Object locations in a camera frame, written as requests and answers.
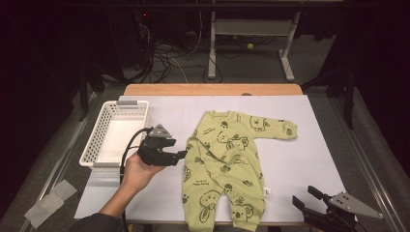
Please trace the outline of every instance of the white plastic basket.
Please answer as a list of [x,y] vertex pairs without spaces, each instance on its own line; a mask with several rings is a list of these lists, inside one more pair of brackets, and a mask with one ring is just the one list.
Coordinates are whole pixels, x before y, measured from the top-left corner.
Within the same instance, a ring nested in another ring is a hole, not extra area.
[[[79,160],[82,166],[98,171],[117,171],[132,136],[149,124],[147,101],[107,101],[103,104],[96,125]],[[132,143],[138,146],[145,136]],[[127,157],[135,149],[130,149]]]

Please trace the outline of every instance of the white sheet of paper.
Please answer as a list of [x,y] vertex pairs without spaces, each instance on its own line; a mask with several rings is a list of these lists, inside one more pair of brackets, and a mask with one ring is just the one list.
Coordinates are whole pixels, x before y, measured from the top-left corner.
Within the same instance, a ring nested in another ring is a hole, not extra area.
[[[308,186],[328,194],[344,190],[307,96],[122,96],[120,100],[150,103],[150,125],[162,124],[177,139],[174,147],[165,149],[169,152],[185,150],[187,139],[207,110],[233,110],[286,119],[298,125],[295,140],[255,139],[265,187],[271,190],[262,222],[302,222],[302,213],[292,204],[293,195],[307,207],[324,213],[325,204],[308,193]],[[184,222],[183,176],[183,160],[157,174],[129,205],[127,219]],[[93,171],[74,217],[97,212],[118,188],[118,179],[110,173]],[[218,202],[216,221],[231,221],[230,215],[228,198],[223,196]]]

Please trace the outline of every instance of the green baby onesie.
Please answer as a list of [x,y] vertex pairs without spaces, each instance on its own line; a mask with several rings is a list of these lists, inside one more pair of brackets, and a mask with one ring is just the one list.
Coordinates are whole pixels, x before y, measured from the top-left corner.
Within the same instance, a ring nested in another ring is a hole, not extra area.
[[229,197],[235,227],[255,231],[265,210],[263,176],[254,138],[292,139],[286,120],[207,111],[189,138],[183,203],[190,231],[213,231],[220,196]]

